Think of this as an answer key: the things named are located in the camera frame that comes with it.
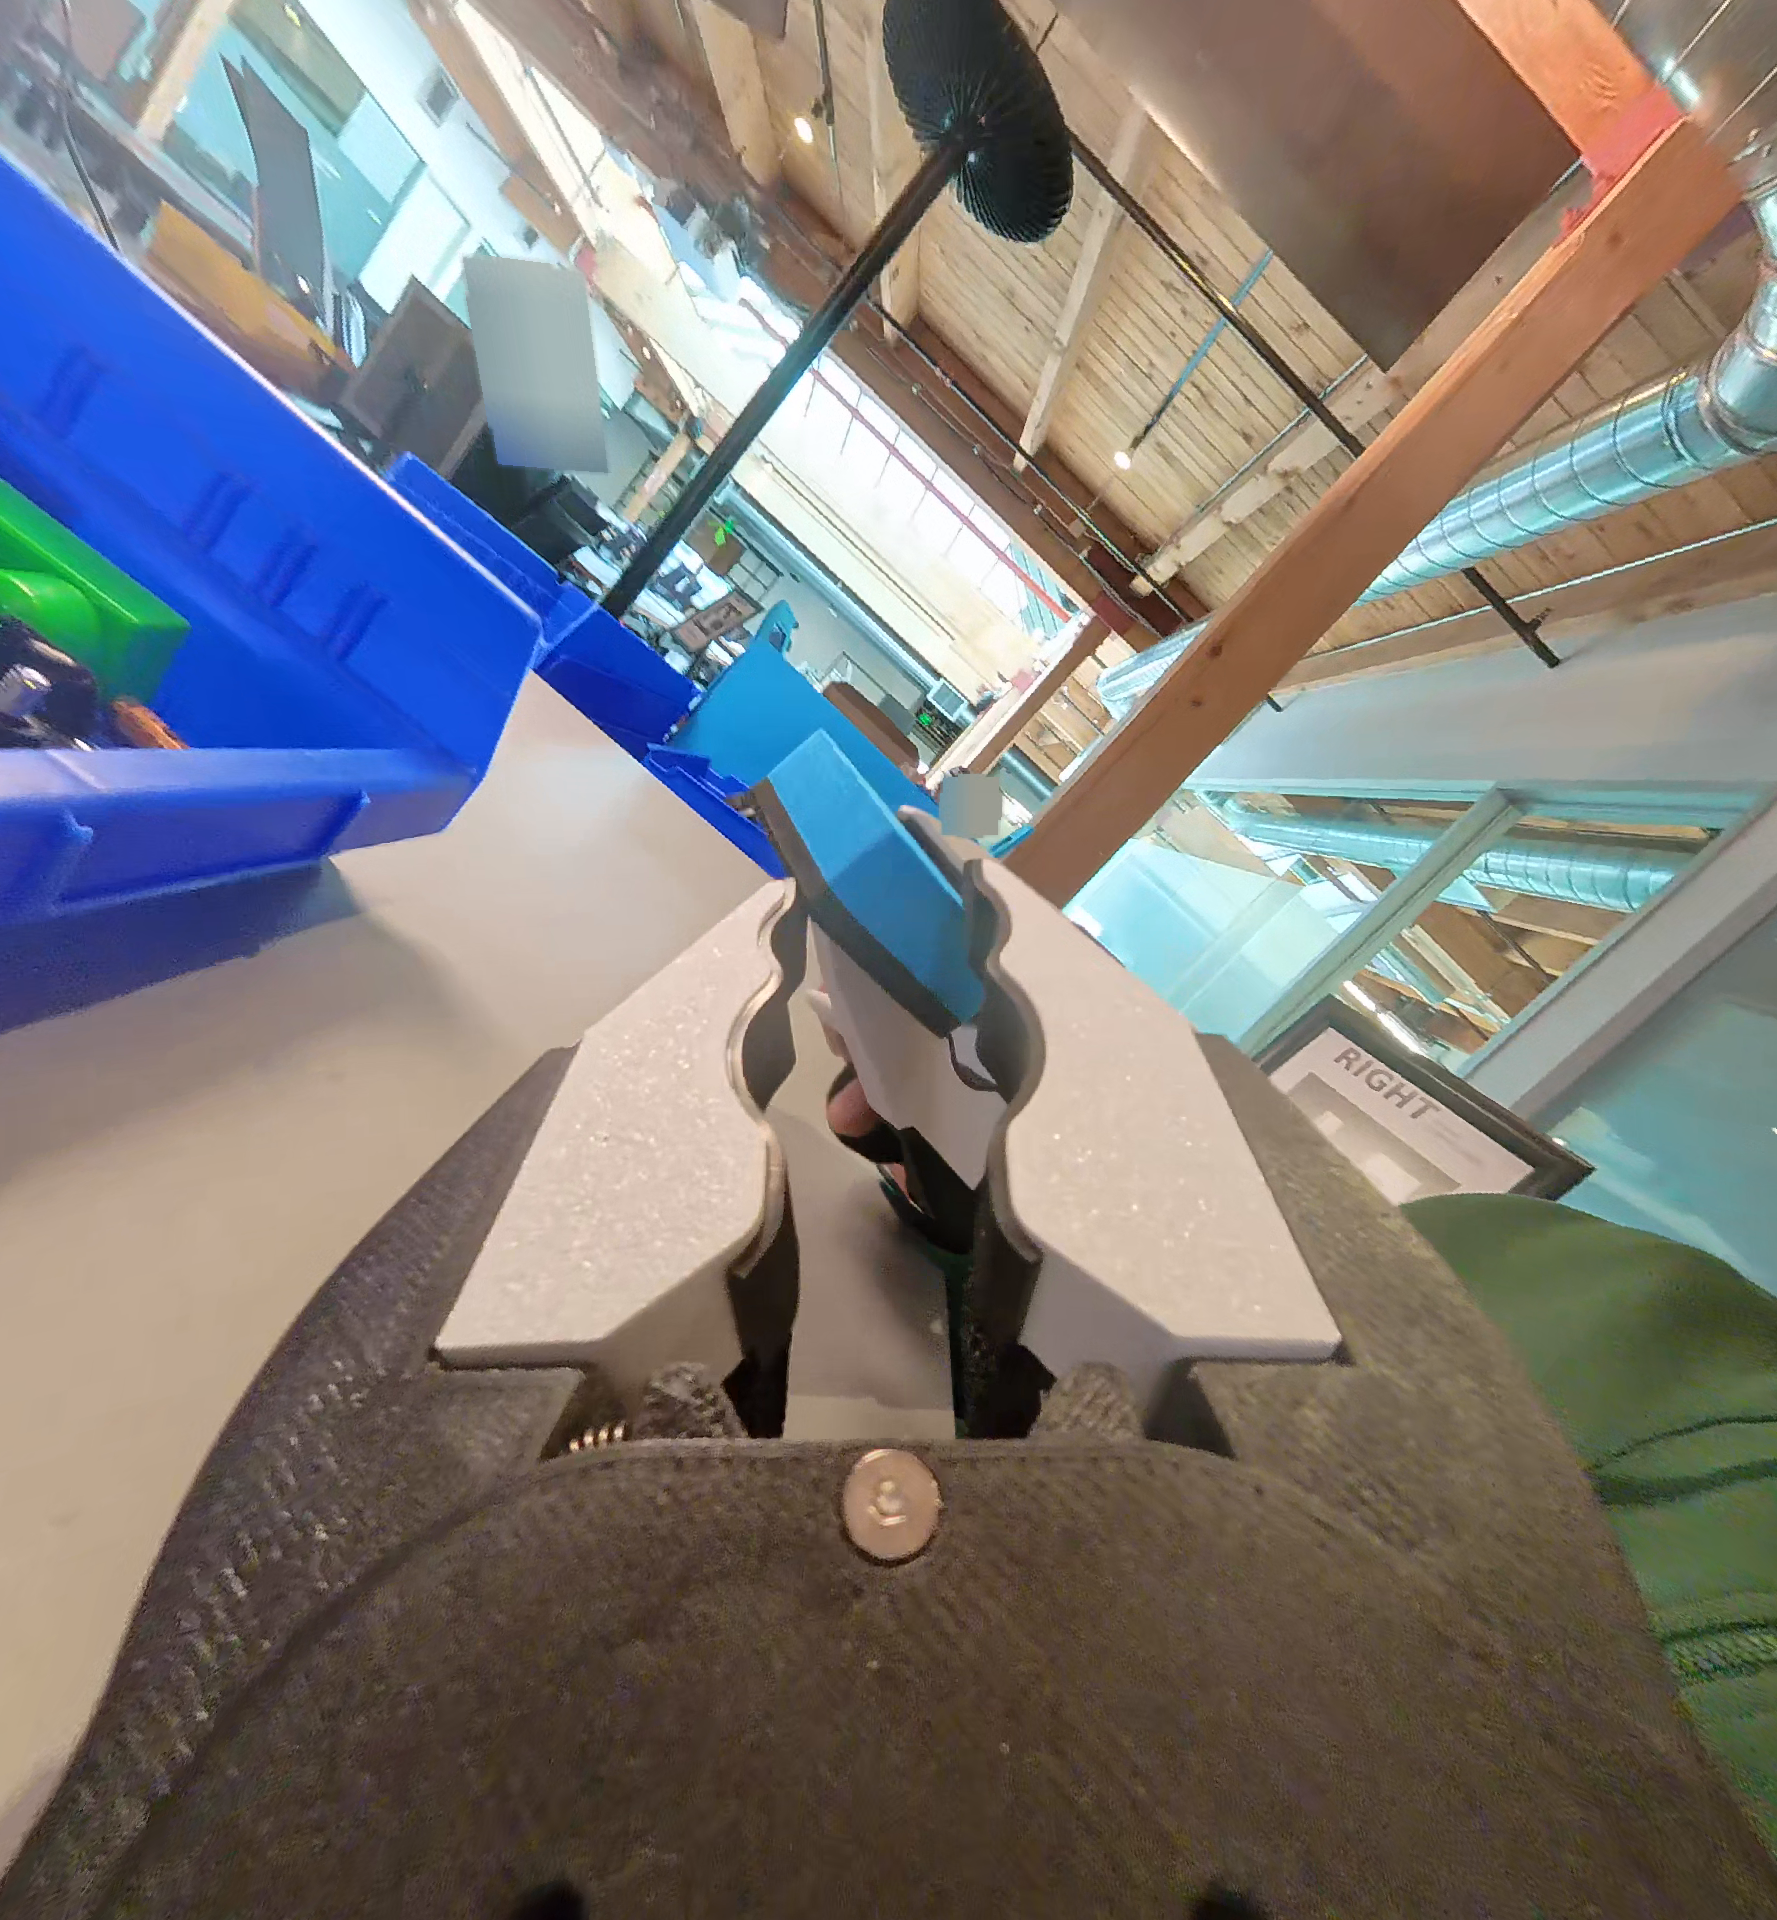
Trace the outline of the green jacket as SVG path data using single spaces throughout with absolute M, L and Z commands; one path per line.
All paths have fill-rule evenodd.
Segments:
M 1560 1422 L 1676 1692 L 1777 1860 L 1777 1298 L 1543 1198 L 1403 1213 Z

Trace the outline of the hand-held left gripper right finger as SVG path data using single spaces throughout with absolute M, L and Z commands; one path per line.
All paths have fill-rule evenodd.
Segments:
M 1091 933 L 913 810 L 960 883 L 968 1023 L 1004 1096 L 968 1329 L 1011 1356 L 1170 1380 L 1202 1360 L 1329 1361 L 1342 1335 L 1200 1035 Z

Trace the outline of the computer monitor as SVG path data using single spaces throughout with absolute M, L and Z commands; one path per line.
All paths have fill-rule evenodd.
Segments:
M 341 406 L 387 459 L 405 453 L 451 476 L 487 425 L 469 323 L 409 278 Z

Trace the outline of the framed marker sign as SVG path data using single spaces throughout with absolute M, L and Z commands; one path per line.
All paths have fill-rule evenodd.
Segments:
M 1595 1171 L 1381 1011 L 1326 999 L 1260 1047 L 1256 1064 L 1395 1205 L 1452 1194 L 1556 1202 Z

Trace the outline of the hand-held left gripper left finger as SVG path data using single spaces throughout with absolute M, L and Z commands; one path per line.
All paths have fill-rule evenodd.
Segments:
M 770 1109 L 797 1066 L 802 905 L 772 881 L 592 1026 L 434 1356 L 646 1388 L 670 1365 L 784 1380 L 800 1304 Z

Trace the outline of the silver spiral duct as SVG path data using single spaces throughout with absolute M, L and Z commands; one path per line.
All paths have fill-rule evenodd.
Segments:
M 1777 453 L 1777 4 L 1462 11 L 1593 174 L 1592 199 L 1560 237 L 1657 131 L 1684 118 L 1732 177 L 1732 209 L 1756 230 L 1759 282 L 1706 361 L 1569 421 L 1458 490 L 1350 612 Z
M 1447 832 L 1387 821 L 1308 817 L 1250 806 L 1235 798 L 1212 809 L 1244 841 L 1271 851 L 1343 859 L 1395 875 L 1414 871 Z M 1460 873 L 1456 886 L 1518 893 L 1562 905 L 1634 915 L 1674 886 L 1706 846 L 1614 841 L 1606 836 L 1509 832 L 1486 843 Z

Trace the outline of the light blue cart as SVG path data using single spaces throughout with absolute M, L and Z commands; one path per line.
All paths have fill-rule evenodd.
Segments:
M 792 636 L 792 611 L 786 604 L 768 611 L 668 745 L 706 758 L 718 774 L 748 788 L 815 733 L 828 733 L 892 809 L 923 806 L 937 815 L 917 749 L 888 711 L 849 682 L 812 685 L 786 652 Z

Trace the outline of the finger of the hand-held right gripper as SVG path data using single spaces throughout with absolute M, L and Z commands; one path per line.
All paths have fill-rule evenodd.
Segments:
M 980 1188 L 1004 1096 L 982 1064 L 975 1028 L 929 1032 L 820 929 L 814 968 L 828 1043 L 856 1070 L 873 1111 L 917 1136 L 965 1188 Z

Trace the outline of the large blue plastic bin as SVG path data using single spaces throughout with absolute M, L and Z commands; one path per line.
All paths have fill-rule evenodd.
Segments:
M 541 634 L 3 154 L 0 574 L 181 739 L 0 747 L 0 925 L 444 830 Z

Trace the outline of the dark overhead panel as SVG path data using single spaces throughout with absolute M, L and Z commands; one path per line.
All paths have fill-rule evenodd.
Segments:
M 1065 13 L 1381 369 L 1416 347 L 1577 157 L 1460 4 Z

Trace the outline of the black tilted panel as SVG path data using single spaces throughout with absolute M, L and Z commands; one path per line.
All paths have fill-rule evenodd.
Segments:
M 326 326 L 329 253 L 307 131 L 258 71 L 233 60 L 224 71 L 252 146 L 256 273 L 305 319 Z

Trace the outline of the thick wooden post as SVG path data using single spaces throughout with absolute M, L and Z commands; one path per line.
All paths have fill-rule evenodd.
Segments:
M 1657 131 L 1059 791 L 1008 868 L 1067 905 L 1735 199 L 1689 119 Z

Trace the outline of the slim wooden post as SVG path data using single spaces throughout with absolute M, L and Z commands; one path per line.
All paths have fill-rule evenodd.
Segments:
M 1048 703 L 1115 634 L 1116 629 L 1102 608 L 1074 619 L 1067 633 L 1059 636 L 1059 649 L 1022 675 L 1026 685 L 1010 687 L 990 712 L 960 736 L 952 749 L 951 774 L 994 774 L 998 762 L 1019 744 L 1022 733 L 1042 716 Z

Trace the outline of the black pole round disc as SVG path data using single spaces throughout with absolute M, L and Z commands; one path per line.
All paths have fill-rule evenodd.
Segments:
M 1074 140 L 1045 65 L 998 2 L 888 2 L 883 60 L 920 164 L 828 299 L 738 412 L 668 513 L 605 593 L 600 608 L 622 619 L 654 586 L 662 565 L 703 517 L 731 472 L 755 447 L 823 350 L 952 188 L 995 237 L 1048 240 L 1074 199 Z

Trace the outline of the light blue foam block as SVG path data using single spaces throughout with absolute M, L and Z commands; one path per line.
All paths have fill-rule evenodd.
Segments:
M 874 986 L 941 1038 L 980 1015 L 960 881 L 829 733 L 783 756 L 749 798 L 812 922 Z

